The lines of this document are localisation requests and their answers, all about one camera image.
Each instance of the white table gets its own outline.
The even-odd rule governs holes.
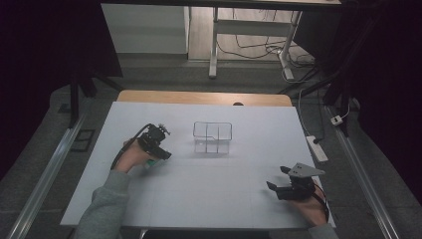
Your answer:
[[[194,152],[196,121],[233,125],[228,154]],[[266,181],[289,185],[280,166],[314,166],[298,114],[292,107],[232,107],[114,103],[81,181],[62,219],[76,226],[102,186],[121,143],[147,123],[164,123],[162,146],[172,156],[158,166],[134,168],[123,226],[144,229],[308,228]]]

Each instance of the dark wall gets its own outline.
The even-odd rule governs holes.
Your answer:
[[[360,51],[353,95],[361,127],[422,204],[421,43],[421,2],[391,1]]]
[[[342,0],[340,12],[303,12],[294,41],[316,58],[327,74],[338,69],[362,29],[366,11],[377,0]]]
[[[0,177],[37,129],[51,92],[78,69],[121,71],[100,3],[2,1],[0,4]]]

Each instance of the wooden table edge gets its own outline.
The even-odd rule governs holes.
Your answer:
[[[120,92],[118,102],[193,104],[233,106],[241,103],[253,107],[291,107],[292,101],[286,95],[136,91]]]

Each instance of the black cable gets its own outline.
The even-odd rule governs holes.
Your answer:
[[[117,164],[118,160],[120,159],[120,157],[127,151],[127,149],[134,143],[134,141],[137,139],[137,137],[147,128],[151,126],[151,123],[145,125],[143,128],[140,129],[139,132],[137,132],[133,138],[131,138],[122,148],[121,150],[118,152],[118,154],[115,156],[114,160],[112,161],[111,164],[111,168],[113,169],[115,167],[115,165]]]
[[[273,53],[274,51],[279,51],[279,50],[283,51],[283,49],[284,49],[284,46],[282,47],[282,46],[277,46],[277,45],[267,45],[267,44],[265,45],[265,51],[270,52],[270,53]]]
[[[274,16],[273,16],[273,20],[272,20],[273,22],[276,20],[276,15],[277,15],[277,10],[274,12]],[[232,8],[232,17],[233,17],[233,20],[237,19],[237,16],[236,16],[236,13],[235,13],[235,9],[234,8]],[[286,42],[286,41],[279,41],[279,42],[269,43],[268,41],[269,41],[270,37],[267,37],[267,41],[264,44],[241,46],[240,43],[239,43],[239,40],[238,40],[238,35],[235,35],[235,37],[236,37],[236,43],[237,43],[237,45],[238,45],[239,48],[244,49],[244,48],[253,48],[253,47],[262,47],[262,46],[265,46],[267,52],[268,52],[267,45],[269,45],[269,44],[272,45],[272,44],[278,44],[278,43],[285,43]]]
[[[305,82],[307,82],[310,78],[312,78],[314,75],[316,75],[319,72],[319,68],[317,66],[314,66],[313,68],[311,68],[303,77],[301,77],[298,81],[292,83],[292,85],[285,87],[284,89],[280,90],[278,93],[276,93],[276,95],[281,95],[284,94],[286,91],[288,91],[291,88],[294,88],[295,86],[297,86],[298,84],[303,84]]]
[[[266,54],[264,54],[264,55],[262,55],[262,56],[258,56],[258,57],[249,57],[249,56],[244,56],[244,55],[241,55],[241,54],[238,54],[238,53],[233,53],[233,52],[226,52],[226,51],[224,51],[224,50],[220,47],[220,44],[218,43],[218,41],[217,41],[217,46],[218,46],[218,48],[220,49],[220,51],[222,51],[223,53],[226,53],[226,54],[231,54],[231,55],[235,55],[235,56],[239,56],[239,57],[243,57],[243,58],[246,58],[246,59],[259,59],[259,58],[263,58],[263,57],[266,57],[266,56],[268,56],[268,55],[270,55],[270,54],[271,54],[270,52],[267,52]]]
[[[71,239],[74,234],[75,234],[75,228],[72,228],[72,231],[69,233],[66,239]]]
[[[318,107],[318,112],[319,112],[320,126],[322,127],[322,137],[318,139],[319,141],[321,141],[325,138],[325,128],[323,126],[322,113],[321,113],[320,102],[319,102],[319,89],[316,90],[316,96],[317,96],[317,107]]]
[[[289,58],[290,58],[289,62],[292,64],[292,66],[294,66],[294,67],[296,67],[296,68],[313,67],[313,66],[315,66],[315,65],[316,65],[316,63],[315,63],[315,62],[305,62],[305,63],[301,63],[301,62],[299,62],[299,60],[298,60],[298,58],[299,58],[299,57],[310,56],[311,54],[302,54],[302,55],[298,55],[298,56],[296,57],[296,59],[295,59],[295,60],[293,60],[293,59],[292,59],[292,56],[291,56],[291,54],[290,54],[290,53],[288,53],[288,55],[289,55]]]
[[[272,43],[267,43],[266,44],[266,51],[268,52],[268,49],[274,48],[273,50],[271,50],[271,52],[275,51],[275,50],[280,50],[283,51],[283,49],[285,48],[285,46],[277,46],[277,45],[268,45],[268,44],[272,44]],[[291,45],[289,48],[292,47],[298,47],[298,45]]]
[[[304,118],[303,118],[303,116],[302,116],[302,109],[301,109],[301,97],[302,97],[302,91],[303,90],[301,90],[300,92],[299,92],[299,101],[298,101],[298,113],[299,113],[299,119],[301,120],[301,126],[302,126],[302,129],[308,134],[308,136],[311,136],[311,134],[310,134],[310,131],[307,129],[307,127],[305,126],[305,123],[304,123]],[[321,126],[322,126],[322,137],[319,137],[319,138],[315,138],[314,139],[314,143],[319,143],[321,140],[323,140],[324,138],[325,138],[325,129],[324,129],[324,127],[323,127],[323,121],[322,121],[322,114],[321,114],[321,112],[320,112],[320,103],[319,103],[319,94],[317,95],[317,105],[318,105],[318,112],[319,112],[319,119],[320,119],[320,123],[321,123]]]
[[[267,20],[267,17],[268,17],[269,12],[270,12],[270,10],[265,10],[264,18],[263,18],[262,21]]]
[[[326,205],[327,201],[326,201],[325,192],[323,192],[322,188],[320,188],[316,183],[314,183],[314,185],[317,188],[319,188],[319,190],[322,192],[322,195],[323,195],[324,200],[322,200],[322,198],[320,198],[316,193],[313,193],[313,198],[316,199],[316,201],[318,201],[322,205],[323,212],[325,214],[325,220],[326,220],[326,222],[328,222],[328,219],[329,219],[329,209],[328,209],[328,206]]]

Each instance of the wall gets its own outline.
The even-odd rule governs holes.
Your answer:
[[[422,205],[421,9],[414,0],[387,5],[355,61],[352,93],[360,126]]]
[[[187,7],[124,4],[102,7],[118,53],[187,53]]]

